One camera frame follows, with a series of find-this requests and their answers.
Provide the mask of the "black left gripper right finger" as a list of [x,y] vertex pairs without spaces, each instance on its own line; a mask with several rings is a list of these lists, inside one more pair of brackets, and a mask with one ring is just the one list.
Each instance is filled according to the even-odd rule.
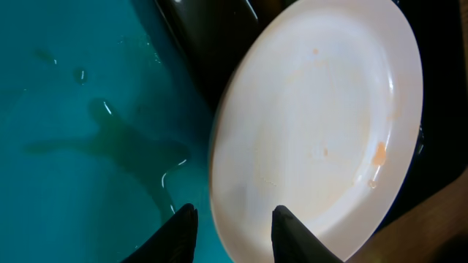
[[275,263],[342,263],[284,205],[272,212],[271,242]]

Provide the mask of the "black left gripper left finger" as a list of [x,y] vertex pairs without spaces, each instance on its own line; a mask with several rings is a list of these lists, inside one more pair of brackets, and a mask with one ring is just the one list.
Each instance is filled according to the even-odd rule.
[[198,211],[186,203],[122,263],[193,263]]

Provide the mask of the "white plate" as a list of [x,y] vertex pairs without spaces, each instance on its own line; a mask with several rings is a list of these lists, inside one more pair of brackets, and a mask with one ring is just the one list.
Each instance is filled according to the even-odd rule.
[[234,262],[272,262],[286,206],[341,260],[390,210],[423,109],[418,44],[391,0],[296,1],[234,71],[211,135],[210,200]]

